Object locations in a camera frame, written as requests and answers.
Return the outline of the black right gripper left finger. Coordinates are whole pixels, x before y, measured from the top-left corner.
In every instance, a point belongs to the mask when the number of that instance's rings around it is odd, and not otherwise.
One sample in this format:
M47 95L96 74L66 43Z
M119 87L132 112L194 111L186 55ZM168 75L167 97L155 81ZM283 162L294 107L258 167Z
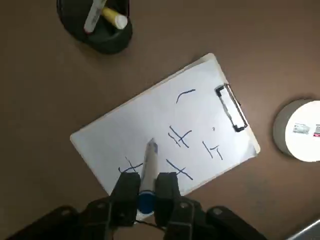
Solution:
M123 172L108 197L78 212L60 206L8 237L10 240L111 240L119 227L134 225L140 188L138 173Z

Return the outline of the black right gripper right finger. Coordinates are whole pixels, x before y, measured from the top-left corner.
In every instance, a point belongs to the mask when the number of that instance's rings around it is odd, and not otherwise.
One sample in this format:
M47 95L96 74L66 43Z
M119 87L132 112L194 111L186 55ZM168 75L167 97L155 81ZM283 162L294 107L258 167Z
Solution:
M164 240L265 240L266 237L225 206L207 211L182 196L174 172L160 173L155 181L154 218L164 227Z

